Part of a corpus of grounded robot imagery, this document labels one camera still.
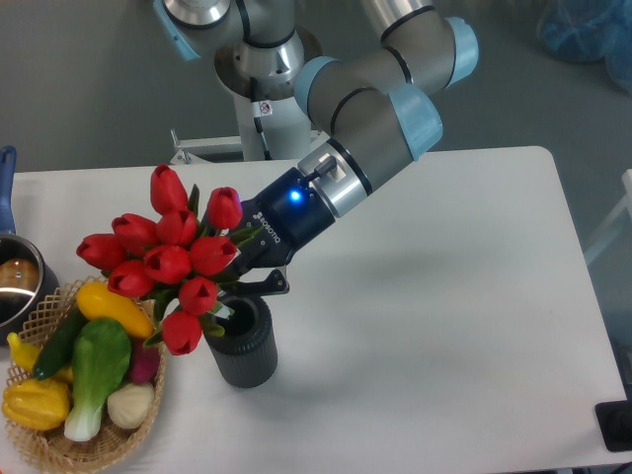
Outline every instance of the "wicker basket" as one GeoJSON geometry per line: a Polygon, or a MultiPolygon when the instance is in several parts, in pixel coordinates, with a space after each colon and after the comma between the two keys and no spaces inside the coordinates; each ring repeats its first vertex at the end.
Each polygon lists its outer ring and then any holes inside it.
{"type": "MultiPolygon", "coordinates": [[[[42,347],[60,320],[72,307],[79,287],[89,281],[103,280],[89,277],[58,288],[48,295],[31,313],[24,324],[20,338],[27,343],[42,347]]],[[[123,430],[117,427],[107,415],[104,415],[101,430],[94,438],[86,442],[74,442],[63,435],[63,425],[47,432],[31,430],[15,422],[8,421],[8,438],[20,452],[20,457],[41,472],[89,474],[101,471],[130,455],[143,441],[158,413],[165,377],[167,351],[160,347],[160,367],[154,379],[155,397],[147,418],[135,430],[123,430]]],[[[30,378],[30,375],[13,362],[8,370],[7,385],[30,378]]]]}

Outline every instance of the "toy vegetable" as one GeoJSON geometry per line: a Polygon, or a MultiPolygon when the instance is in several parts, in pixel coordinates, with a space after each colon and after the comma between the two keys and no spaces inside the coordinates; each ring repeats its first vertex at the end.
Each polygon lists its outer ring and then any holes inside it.
{"type": "Polygon", "coordinates": [[[112,293],[106,283],[92,281],[77,290],[77,306],[89,320],[112,318],[119,321],[133,338],[147,339],[154,332],[154,325],[134,302],[112,293]]]}
{"type": "Polygon", "coordinates": [[[2,413],[32,430],[52,430],[63,423],[70,410],[70,390],[57,380],[30,378],[4,391],[2,413]]]}
{"type": "Polygon", "coordinates": [[[33,366],[34,378],[45,380],[52,377],[64,365],[70,363],[75,340],[86,324],[88,324],[88,320],[74,306],[41,348],[38,359],[33,366]]]}
{"type": "Polygon", "coordinates": [[[108,415],[119,428],[138,428],[149,413],[154,401],[151,383],[127,383],[108,397],[108,415]]]}
{"type": "Polygon", "coordinates": [[[135,340],[131,348],[131,359],[127,378],[133,383],[151,381],[160,366],[160,351],[158,348],[145,348],[143,342],[135,340]]]}
{"type": "MultiPolygon", "coordinates": [[[[23,342],[16,333],[9,333],[7,342],[11,350],[11,358],[16,365],[28,373],[33,373],[33,366],[38,360],[41,349],[33,344],[23,342]]],[[[72,368],[69,365],[65,365],[52,377],[62,382],[72,383],[72,368]]]]}
{"type": "Polygon", "coordinates": [[[75,342],[72,356],[74,407],[64,435],[87,441],[99,432],[104,404],[129,367],[131,342],[122,324],[111,318],[89,322],[75,342]]]}

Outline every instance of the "blue led light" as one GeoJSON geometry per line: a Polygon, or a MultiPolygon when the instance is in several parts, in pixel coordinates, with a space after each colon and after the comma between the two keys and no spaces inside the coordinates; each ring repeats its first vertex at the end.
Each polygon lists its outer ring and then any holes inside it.
{"type": "Polygon", "coordinates": [[[297,190],[292,190],[289,192],[289,200],[298,204],[303,200],[303,194],[297,190]]]}

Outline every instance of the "light blue joint cap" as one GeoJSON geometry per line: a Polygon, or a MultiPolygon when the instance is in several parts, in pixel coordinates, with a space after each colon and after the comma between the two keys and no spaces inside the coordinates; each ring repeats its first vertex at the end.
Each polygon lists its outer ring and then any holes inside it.
{"type": "Polygon", "coordinates": [[[414,161],[435,145],[443,135],[443,124],[430,98],[412,84],[388,94],[414,161]]]}
{"type": "Polygon", "coordinates": [[[162,0],[154,0],[153,7],[154,12],[156,12],[158,19],[160,20],[160,23],[162,23],[162,26],[167,31],[169,38],[171,38],[171,40],[174,42],[174,45],[176,46],[176,49],[178,50],[180,56],[185,61],[200,59],[201,56],[196,53],[196,51],[191,47],[190,44],[187,43],[187,41],[183,38],[183,36],[174,25],[174,22],[172,22],[171,18],[169,18],[169,15],[167,15],[165,8],[162,6],[162,0]]]}
{"type": "Polygon", "coordinates": [[[330,62],[339,62],[338,59],[329,56],[318,56],[309,61],[303,66],[303,68],[296,76],[296,82],[294,83],[294,99],[298,107],[309,117],[307,112],[307,101],[309,100],[309,90],[312,88],[314,79],[330,62]]]}
{"type": "Polygon", "coordinates": [[[445,19],[454,31],[454,72],[447,87],[469,76],[478,62],[478,42],[474,30],[460,18],[445,19]]]}

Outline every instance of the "red tulip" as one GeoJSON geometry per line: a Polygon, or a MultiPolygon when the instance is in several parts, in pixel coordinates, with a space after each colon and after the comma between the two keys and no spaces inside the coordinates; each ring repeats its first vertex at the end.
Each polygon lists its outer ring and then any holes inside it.
{"type": "Polygon", "coordinates": [[[105,272],[111,272],[127,260],[127,250],[114,234],[92,234],[85,237],[77,247],[77,255],[105,272]]]}
{"type": "Polygon", "coordinates": [[[112,271],[108,290],[127,298],[141,298],[154,289],[154,283],[141,260],[128,260],[112,271]]]}
{"type": "Polygon", "coordinates": [[[183,356],[192,352],[201,339],[201,324],[197,316],[176,311],[162,322],[162,340],[171,354],[183,356]]]}
{"type": "Polygon", "coordinates": [[[196,238],[198,220],[188,209],[170,210],[158,221],[156,230],[163,244],[187,247],[196,238]]]}
{"type": "Polygon", "coordinates": [[[203,276],[196,276],[182,285],[178,299],[188,313],[204,314],[217,300],[217,285],[203,276]]]}
{"type": "Polygon", "coordinates": [[[210,194],[206,216],[215,229],[234,229],[242,215],[239,195],[232,188],[217,188],[210,194]]]}
{"type": "Polygon", "coordinates": [[[161,215],[187,208],[189,198],[178,174],[167,165],[159,165],[151,175],[151,205],[161,215]]]}
{"type": "Polygon", "coordinates": [[[145,255],[145,272],[163,283],[178,284],[191,269],[189,253],[177,245],[160,245],[145,255]]]}
{"type": "Polygon", "coordinates": [[[207,277],[226,268],[237,254],[237,247],[228,237],[202,237],[191,246],[191,263],[199,274],[207,277]]]}
{"type": "Polygon", "coordinates": [[[142,257],[147,247],[158,245],[156,223],[136,214],[123,214],[112,221],[112,228],[123,246],[136,257],[142,257]]]}

